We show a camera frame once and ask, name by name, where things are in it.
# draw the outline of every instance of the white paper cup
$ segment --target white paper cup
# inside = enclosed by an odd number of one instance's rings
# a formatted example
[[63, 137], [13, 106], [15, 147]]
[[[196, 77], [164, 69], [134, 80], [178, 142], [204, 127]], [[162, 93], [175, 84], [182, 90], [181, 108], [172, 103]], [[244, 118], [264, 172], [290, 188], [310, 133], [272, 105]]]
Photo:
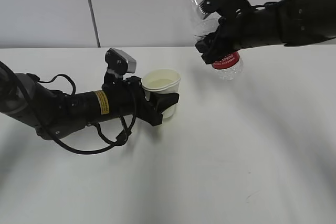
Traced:
[[[178, 93], [180, 74], [172, 69], [158, 69], [146, 74], [141, 82], [149, 100], [150, 93], [169, 94]], [[163, 111], [163, 118], [171, 117], [176, 109], [176, 104]]]

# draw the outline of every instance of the table surface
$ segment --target table surface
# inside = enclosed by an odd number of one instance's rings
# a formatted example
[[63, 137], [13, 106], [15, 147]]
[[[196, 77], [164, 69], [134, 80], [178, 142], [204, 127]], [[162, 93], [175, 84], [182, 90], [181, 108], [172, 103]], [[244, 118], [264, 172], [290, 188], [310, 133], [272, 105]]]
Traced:
[[[172, 119], [138, 120], [126, 146], [68, 153], [0, 115], [0, 222], [334, 223], [336, 46], [241, 51], [244, 71], [222, 81], [194, 48], [122, 48], [136, 74], [181, 74]], [[106, 48], [1, 49], [14, 72], [70, 75], [78, 92], [100, 88]], [[70, 91], [60, 79], [46, 85]], [[118, 120], [102, 124], [114, 138]], [[103, 147], [91, 127], [65, 141]]]

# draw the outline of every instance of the plastic bottle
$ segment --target plastic bottle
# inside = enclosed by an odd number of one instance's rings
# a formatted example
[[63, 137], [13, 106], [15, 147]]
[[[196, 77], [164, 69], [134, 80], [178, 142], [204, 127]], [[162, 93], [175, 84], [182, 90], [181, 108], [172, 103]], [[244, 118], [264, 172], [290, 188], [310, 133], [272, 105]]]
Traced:
[[[206, 15], [200, 9], [200, 0], [183, 0], [184, 6], [190, 20], [191, 28], [196, 39], [202, 39], [209, 33], [214, 32], [218, 27], [218, 19]], [[229, 54], [221, 61], [212, 64], [212, 67], [218, 72], [221, 79], [232, 80], [243, 70], [243, 61], [238, 52]]]

